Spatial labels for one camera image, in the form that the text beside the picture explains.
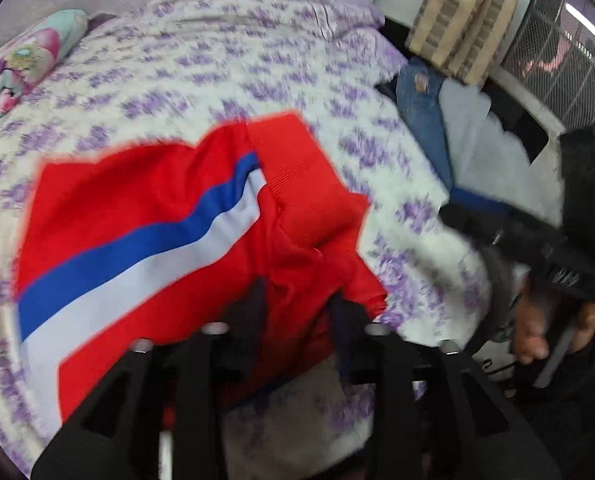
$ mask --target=window mesh screen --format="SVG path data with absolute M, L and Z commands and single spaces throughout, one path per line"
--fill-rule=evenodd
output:
M 566 128 L 595 124 L 593 27 L 589 0 L 533 0 L 502 63 Z

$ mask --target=striped curtain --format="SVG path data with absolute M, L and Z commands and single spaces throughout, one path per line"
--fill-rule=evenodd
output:
M 482 85 L 517 0 L 423 0 L 410 51 L 470 85 Z

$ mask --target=human hand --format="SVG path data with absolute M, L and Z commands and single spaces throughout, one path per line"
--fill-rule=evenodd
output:
M 549 347 L 545 334 L 544 314 L 530 302 L 526 290 L 522 292 L 515 311 L 513 350 L 517 360 L 528 365 L 534 359 L 548 357 Z M 578 317 L 578 329 L 573 337 L 570 352 L 577 352 L 591 342 L 595 334 L 595 303 L 586 303 Z

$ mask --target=red garment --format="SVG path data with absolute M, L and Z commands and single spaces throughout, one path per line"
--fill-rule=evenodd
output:
M 196 241 L 177 238 L 198 223 L 213 229 L 219 217 L 210 215 L 233 198 L 244 163 L 253 164 L 246 182 L 256 174 L 260 186 L 252 195 L 259 209 L 253 223 L 216 259 L 149 292 L 162 272 L 175 276 L 199 258 Z M 323 315 L 330 296 L 342 290 L 371 317 L 385 307 L 386 292 L 356 253 L 367 207 L 364 197 L 345 190 L 293 114 L 225 124 L 197 147 L 157 144 L 98 162 L 47 164 L 16 282 L 23 348 L 41 411 L 56 409 L 47 382 L 57 377 L 59 427 L 134 339 L 166 344 L 187 337 L 219 319 L 223 306 L 244 296 L 257 276 L 268 284 L 260 358 L 251 381 L 229 391 L 226 404 L 274 378 L 308 370 L 332 350 Z M 240 221 L 238 207 L 224 211 L 234 216 L 202 239 L 210 238 L 205 252 Z M 176 243 L 169 248 L 171 240 Z M 191 252 L 170 264 L 169 254 L 180 250 Z M 146 270 L 131 282 L 141 266 Z M 137 298 L 136 304 L 113 314 L 126 298 Z

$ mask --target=floral bed sheet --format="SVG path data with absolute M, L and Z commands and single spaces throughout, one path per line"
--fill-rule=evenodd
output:
M 405 63 L 382 22 L 350 0 L 154 0 L 95 29 L 0 120 L 0 444 L 27 476 L 51 436 L 25 382 L 10 280 L 44 156 L 197 142 L 229 118 L 297 109 L 343 182 L 372 203 L 359 253 L 389 291 L 381 321 L 427 345 L 470 338 L 485 314 L 485 271 L 438 221 L 446 190 L 373 90 Z M 323 470 L 363 445 L 372 410 L 372 389 L 341 386 L 330 358 L 224 415 L 230 477 Z M 166 436 L 161 445 L 165 479 Z

